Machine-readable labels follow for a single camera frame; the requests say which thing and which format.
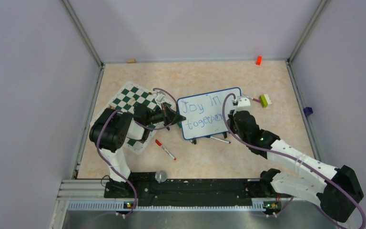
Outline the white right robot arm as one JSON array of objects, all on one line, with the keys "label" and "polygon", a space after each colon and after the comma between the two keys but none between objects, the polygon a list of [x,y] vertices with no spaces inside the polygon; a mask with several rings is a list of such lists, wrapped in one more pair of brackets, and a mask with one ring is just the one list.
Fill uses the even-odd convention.
[{"label": "white right robot arm", "polygon": [[318,161],[290,146],[278,135],[263,130],[248,111],[228,114],[228,126],[252,153],[291,168],[296,176],[271,168],[260,174],[260,190],[272,197],[276,193],[306,200],[331,219],[345,223],[364,198],[355,171]]}]

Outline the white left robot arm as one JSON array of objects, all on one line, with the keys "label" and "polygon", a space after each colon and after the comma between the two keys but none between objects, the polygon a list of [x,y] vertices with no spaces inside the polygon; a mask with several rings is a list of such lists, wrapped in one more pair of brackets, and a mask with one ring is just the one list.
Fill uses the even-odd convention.
[{"label": "white left robot arm", "polygon": [[186,117],[169,108],[167,103],[154,109],[138,104],[133,113],[105,108],[91,127],[89,140],[109,167],[110,187],[115,187],[122,197],[130,196],[134,190],[133,183],[128,180],[131,170],[122,149],[126,138],[145,142],[154,130],[149,125],[163,123],[164,127],[169,127],[184,120]]}]

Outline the blue framed whiteboard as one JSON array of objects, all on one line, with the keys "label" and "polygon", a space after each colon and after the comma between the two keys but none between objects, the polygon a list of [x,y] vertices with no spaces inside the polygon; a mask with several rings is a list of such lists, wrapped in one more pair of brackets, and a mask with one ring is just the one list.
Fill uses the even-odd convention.
[{"label": "blue framed whiteboard", "polygon": [[223,111],[223,102],[230,93],[240,96],[241,89],[233,87],[179,98],[179,114],[186,118],[181,121],[183,138],[191,140],[227,132],[223,114],[229,114],[235,106],[226,102]]}]

